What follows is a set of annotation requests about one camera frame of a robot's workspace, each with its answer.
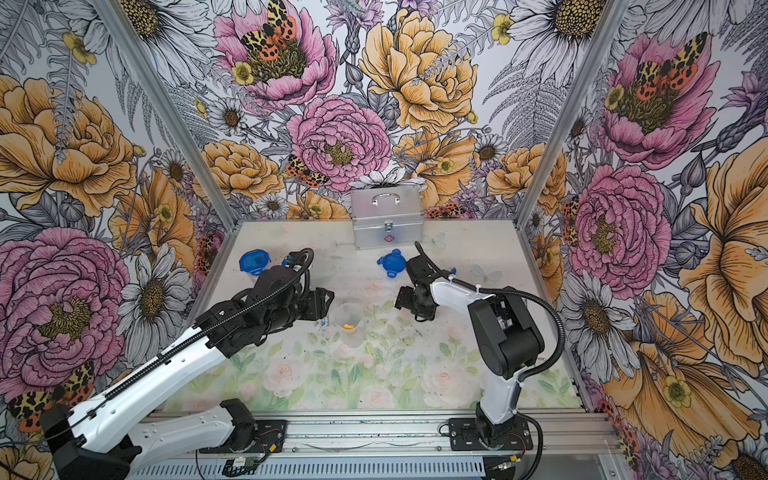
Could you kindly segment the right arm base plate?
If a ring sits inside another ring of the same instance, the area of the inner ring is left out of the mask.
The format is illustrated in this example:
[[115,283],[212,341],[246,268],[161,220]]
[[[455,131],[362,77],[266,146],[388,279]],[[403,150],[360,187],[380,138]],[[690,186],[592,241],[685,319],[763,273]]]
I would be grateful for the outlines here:
[[534,448],[528,422],[520,415],[502,424],[493,424],[484,416],[454,417],[447,420],[447,432],[452,451],[517,451]]

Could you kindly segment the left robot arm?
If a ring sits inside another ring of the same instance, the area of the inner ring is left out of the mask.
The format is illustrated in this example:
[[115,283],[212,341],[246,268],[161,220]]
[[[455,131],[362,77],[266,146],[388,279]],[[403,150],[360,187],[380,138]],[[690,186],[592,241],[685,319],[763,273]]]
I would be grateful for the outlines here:
[[335,295],[313,288],[308,266],[274,266],[255,285],[201,314],[168,348],[103,393],[41,416],[61,479],[125,479],[143,467],[205,449],[241,452],[257,440],[238,399],[160,423],[144,419],[199,375],[298,321],[325,318]]

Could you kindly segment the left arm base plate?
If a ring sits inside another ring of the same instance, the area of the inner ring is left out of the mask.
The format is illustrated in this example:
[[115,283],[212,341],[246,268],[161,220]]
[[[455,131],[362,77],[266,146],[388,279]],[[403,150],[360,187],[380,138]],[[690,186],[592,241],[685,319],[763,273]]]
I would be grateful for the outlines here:
[[201,449],[202,454],[280,453],[286,439],[285,420],[258,420],[253,425],[236,427],[229,439],[218,447]]

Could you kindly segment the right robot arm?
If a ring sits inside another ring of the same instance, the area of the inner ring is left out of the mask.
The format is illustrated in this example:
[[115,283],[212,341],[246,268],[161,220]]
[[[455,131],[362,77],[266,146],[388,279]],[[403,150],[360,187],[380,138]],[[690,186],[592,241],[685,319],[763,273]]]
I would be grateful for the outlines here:
[[520,424],[516,419],[523,372],[545,349],[544,338],[518,290],[486,292],[434,266],[425,255],[404,264],[411,284],[400,289],[395,307],[418,322],[432,321],[440,307],[469,319],[481,359],[490,371],[476,408],[476,429],[489,444]]

